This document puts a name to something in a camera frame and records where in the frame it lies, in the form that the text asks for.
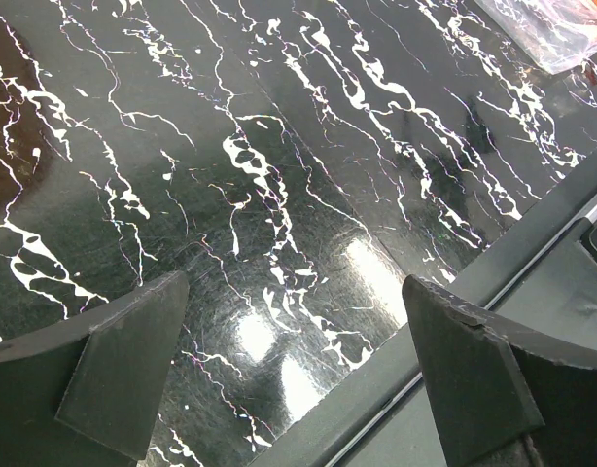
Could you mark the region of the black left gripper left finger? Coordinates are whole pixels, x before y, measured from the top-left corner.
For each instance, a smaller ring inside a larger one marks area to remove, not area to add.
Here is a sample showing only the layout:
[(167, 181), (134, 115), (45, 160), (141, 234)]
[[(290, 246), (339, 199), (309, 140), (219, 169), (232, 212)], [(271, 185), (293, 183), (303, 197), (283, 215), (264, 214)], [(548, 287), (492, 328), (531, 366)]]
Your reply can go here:
[(0, 342), (0, 466), (134, 466), (154, 431), (189, 284), (181, 271)]

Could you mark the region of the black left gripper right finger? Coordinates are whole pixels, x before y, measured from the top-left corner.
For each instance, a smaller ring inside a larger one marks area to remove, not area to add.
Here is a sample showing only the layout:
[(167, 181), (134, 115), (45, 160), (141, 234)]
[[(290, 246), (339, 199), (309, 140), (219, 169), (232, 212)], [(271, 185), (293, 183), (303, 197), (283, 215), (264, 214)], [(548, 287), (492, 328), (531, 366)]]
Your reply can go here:
[(597, 466), (597, 350), (417, 276), (410, 333), (449, 466)]

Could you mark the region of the clear zip bag orange zipper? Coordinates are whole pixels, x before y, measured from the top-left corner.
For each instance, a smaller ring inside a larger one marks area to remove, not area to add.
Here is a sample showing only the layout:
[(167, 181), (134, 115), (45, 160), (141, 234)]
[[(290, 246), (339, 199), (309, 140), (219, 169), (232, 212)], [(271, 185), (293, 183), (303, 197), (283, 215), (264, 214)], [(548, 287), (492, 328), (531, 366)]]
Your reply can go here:
[(568, 71), (597, 53), (597, 1), (478, 0), (476, 4), (548, 74)]

